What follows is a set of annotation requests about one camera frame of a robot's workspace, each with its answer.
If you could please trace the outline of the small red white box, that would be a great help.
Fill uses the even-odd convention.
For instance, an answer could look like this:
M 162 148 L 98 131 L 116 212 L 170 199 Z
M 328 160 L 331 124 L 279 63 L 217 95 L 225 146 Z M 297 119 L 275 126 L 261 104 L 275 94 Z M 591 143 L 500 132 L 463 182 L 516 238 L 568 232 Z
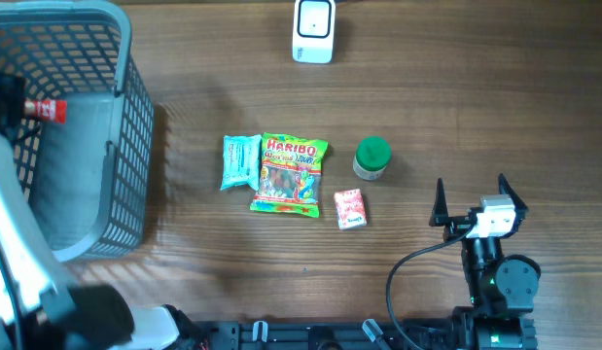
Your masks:
M 358 228 L 367 224 L 364 199 L 360 189 L 334 194 L 337 223 L 341 230 Z

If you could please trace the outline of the teal tissue packet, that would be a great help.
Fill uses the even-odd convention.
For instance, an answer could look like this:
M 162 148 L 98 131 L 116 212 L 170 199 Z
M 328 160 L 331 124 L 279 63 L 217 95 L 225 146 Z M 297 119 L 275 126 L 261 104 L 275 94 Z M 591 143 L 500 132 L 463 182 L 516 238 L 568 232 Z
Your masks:
M 257 191 L 260 184 L 262 136 L 224 136 L 223 178 L 220 187 L 248 185 Z

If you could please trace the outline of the Haribo gummy candy bag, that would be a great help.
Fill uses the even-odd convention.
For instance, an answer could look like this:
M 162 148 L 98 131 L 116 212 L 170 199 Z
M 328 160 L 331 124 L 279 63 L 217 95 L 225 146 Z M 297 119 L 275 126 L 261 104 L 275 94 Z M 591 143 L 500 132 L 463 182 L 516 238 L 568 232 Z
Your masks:
M 322 161 L 328 147 L 320 139 L 264 133 L 259 186 L 250 209 L 318 218 Z

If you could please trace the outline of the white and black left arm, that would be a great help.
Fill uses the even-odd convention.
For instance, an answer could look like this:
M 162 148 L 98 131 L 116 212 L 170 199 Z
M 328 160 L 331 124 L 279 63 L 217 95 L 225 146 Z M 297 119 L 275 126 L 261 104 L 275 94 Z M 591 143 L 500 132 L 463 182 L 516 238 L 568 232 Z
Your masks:
M 0 73 L 0 349 L 207 348 L 178 309 L 131 307 L 110 285 L 79 285 L 55 258 L 14 167 L 24 85 Z

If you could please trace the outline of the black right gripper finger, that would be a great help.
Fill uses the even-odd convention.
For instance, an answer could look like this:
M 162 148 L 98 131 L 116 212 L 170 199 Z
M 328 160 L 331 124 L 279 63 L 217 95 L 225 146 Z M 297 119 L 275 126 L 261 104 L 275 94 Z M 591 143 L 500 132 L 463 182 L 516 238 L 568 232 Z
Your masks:
M 443 179 L 439 178 L 436 185 L 435 202 L 431 214 L 432 219 L 448 219 L 447 203 L 445 198 Z
M 503 173 L 500 173 L 498 175 L 498 189 L 499 189 L 500 194 L 506 194 L 511 198 L 515 207 L 523 207 L 524 206 L 523 200 L 518 196 L 518 194 L 510 186 L 507 178 L 505 177 L 505 175 Z

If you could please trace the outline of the green lidded white jar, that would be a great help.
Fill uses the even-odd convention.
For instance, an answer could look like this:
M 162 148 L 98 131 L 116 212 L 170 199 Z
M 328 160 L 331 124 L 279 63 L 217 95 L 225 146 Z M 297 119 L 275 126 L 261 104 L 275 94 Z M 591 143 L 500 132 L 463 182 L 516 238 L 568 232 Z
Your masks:
M 392 151 L 389 143 L 378 136 L 363 139 L 353 159 L 353 171 L 366 181 L 377 180 L 390 162 Z

